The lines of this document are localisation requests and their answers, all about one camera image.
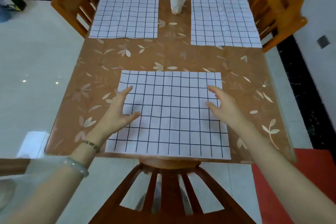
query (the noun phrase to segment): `bracelet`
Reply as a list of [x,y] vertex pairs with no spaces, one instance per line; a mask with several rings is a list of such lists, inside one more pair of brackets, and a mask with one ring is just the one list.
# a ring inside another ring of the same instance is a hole
[[99,153],[99,151],[100,151],[100,147],[99,147],[98,145],[96,145],[96,144],[94,144],[94,143],[91,143],[91,142],[89,142],[89,141],[87,141],[87,140],[83,140],[82,143],[86,143],[86,144],[88,144],[88,145],[93,146],[93,148],[96,150],[96,152]]
[[63,163],[80,171],[84,178],[89,175],[89,171],[87,171],[87,169],[81,163],[70,157],[67,157]]

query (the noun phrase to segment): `floral pattern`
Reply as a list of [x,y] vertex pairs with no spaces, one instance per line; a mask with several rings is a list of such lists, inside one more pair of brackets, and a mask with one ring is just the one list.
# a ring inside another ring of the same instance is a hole
[[[177,16],[171,13],[170,0],[159,0],[157,38],[87,38],[46,153],[68,155],[85,139],[116,95],[123,69],[216,71],[221,72],[223,89],[235,99],[245,116],[261,133],[267,133],[270,143],[281,154],[294,161],[262,49],[191,45],[190,16],[190,0]],[[253,163],[244,142],[229,127],[228,130],[232,160],[226,162]],[[101,155],[114,156],[103,150]]]

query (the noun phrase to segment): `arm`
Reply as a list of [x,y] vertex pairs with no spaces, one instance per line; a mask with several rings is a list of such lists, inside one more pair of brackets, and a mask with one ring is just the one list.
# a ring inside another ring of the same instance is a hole
[[[124,101],[131,90],[132,87],[129,87],[113,98],[105,115],[95,128],[88,133],[86,140],[101,147],[111,134],[119,131],[140,116],[139,112],[132,115],[123,115]],[[89,168],[95,154],[96,150],[92,146],[80,144],[70,157]],[[6,223],[56,223],[82,178],[83,176],[78,170],[61,165],[51,174],[48,181],[39,185],[34,194],[10,215]]]
[[208,89],[221,101],[219,108],[210,102],[207,102],[208,107],[244,141],[253,160],[293,222],[336,223],[336,205],[246,120],[233,98],[217,87],[208,86]]

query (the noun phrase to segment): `right hand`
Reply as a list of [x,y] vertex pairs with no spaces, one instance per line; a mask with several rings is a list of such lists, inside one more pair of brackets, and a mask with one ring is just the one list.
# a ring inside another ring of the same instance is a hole
[[245,116],[236,105],[235,100],[218,87],[208,85],[208,90],[215,93],[216,98],[220,100],[220,107],[211,102],[207,102],[211,112],[223,123],[229,125],[232,129],[239,128],[246,122]]

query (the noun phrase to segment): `left hand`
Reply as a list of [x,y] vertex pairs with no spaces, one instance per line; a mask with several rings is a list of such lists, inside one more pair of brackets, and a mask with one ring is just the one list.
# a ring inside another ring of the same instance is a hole
[[141,115],[140,112],[134,112],[131,115],[123,115],[124,101],[127,94],[133,89],[133,86],[124,89],[118,93],[113,99],[110,107],[107,109],[106,113],[102,119],[95,126],[95,130],[104,139],[107,139],[110,135],[118,132],[120,129],[124,128],[126,125],[130,124],[137,117]]

